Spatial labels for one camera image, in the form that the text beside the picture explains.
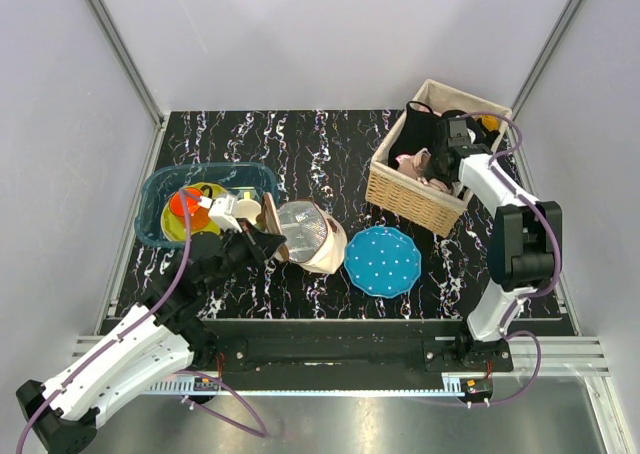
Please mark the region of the pink beige bra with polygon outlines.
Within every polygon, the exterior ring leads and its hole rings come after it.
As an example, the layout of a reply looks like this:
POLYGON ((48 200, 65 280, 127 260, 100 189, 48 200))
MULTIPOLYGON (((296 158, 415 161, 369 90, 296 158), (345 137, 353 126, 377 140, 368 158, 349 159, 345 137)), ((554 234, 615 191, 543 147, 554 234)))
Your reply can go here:
POLYGON ((436 178, 427 178, 427 166, 431 159, 431 154, 427 148, 419 150, 417 153, 400 154, 395 158, 398 164, 397 171, 401 174, 416 180, 424 186, 435 189, 439 192, 451 194, 452 189, 448 187, 444 182, 436 178))

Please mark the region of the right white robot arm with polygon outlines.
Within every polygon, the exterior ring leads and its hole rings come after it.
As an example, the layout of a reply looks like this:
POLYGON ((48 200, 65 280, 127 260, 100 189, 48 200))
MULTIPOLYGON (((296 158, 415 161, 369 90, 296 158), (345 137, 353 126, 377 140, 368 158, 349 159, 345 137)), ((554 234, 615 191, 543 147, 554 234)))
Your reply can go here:
POLYGON ((498 355, 522 305, 555 289, 562 268, 562 210, 517 184, 494 153, 471 140, 466 117, 438 122, 438 142, 428 168, 439 180, 458 183, 479 198, 493 218, 487 251, 490 281, 453 343, 454 358, 476 370, 498 355))

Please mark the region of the cream round laundry bag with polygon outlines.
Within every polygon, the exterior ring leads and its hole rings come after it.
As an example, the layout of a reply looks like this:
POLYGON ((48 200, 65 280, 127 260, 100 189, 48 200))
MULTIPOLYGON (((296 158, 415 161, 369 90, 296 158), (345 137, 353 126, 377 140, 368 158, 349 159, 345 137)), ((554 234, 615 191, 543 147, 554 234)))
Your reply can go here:
POLYGON ((295 200, 276 207, 273 196, 261 199, 258 225, 269 234, 286 238, 274 257, 307 272, 335 274, 345 259, 348 238, 344 228, 311 200, 295 200))

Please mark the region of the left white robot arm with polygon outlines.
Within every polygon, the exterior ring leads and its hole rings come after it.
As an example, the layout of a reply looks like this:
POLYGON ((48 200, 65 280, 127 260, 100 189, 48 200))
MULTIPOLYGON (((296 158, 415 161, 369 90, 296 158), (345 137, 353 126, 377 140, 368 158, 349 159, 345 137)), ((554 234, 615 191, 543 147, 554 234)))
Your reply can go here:
POLYGON ((223 235, 189 235, 165 275, 97 344, 46 381, 28 380, 16 398, 49 453, 80 453, 119 409, 165 377, 216 365, 218 338, 199 318, 212 291, 238 270, 264 264, 284 245, 241 219, 223 235))

